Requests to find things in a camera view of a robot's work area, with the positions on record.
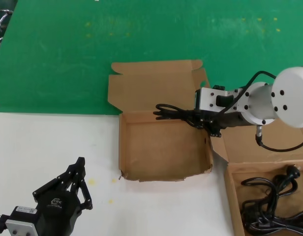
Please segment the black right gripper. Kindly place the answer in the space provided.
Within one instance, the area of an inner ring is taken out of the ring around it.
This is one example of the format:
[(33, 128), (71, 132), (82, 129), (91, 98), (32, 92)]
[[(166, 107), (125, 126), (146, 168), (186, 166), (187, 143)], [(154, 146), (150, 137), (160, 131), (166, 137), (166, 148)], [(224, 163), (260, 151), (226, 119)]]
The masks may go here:
[(249, 126), (249, 122), (240, 112), (226, 113), (219, 118), (210, 118), (210, 113), (205, 110), (193, 110), (192, 126), (197, 129), (207, 129), (211, 137), (221, 137), (221, 129), (228, 127)]

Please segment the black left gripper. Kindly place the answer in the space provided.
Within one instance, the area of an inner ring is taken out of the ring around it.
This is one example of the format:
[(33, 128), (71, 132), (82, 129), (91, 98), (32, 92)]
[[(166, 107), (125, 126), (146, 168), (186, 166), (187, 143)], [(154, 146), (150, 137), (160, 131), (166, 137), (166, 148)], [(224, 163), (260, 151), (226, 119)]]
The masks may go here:
[[(33, 191), (39, 216), (36, 224), (39, 236), (71, 235), (80, 211), (93, 208), (85, 175), (85, 159), (79, 157), (64, 173)], [(84, 197), (81, 204), (77, 197), (79, 189)]]

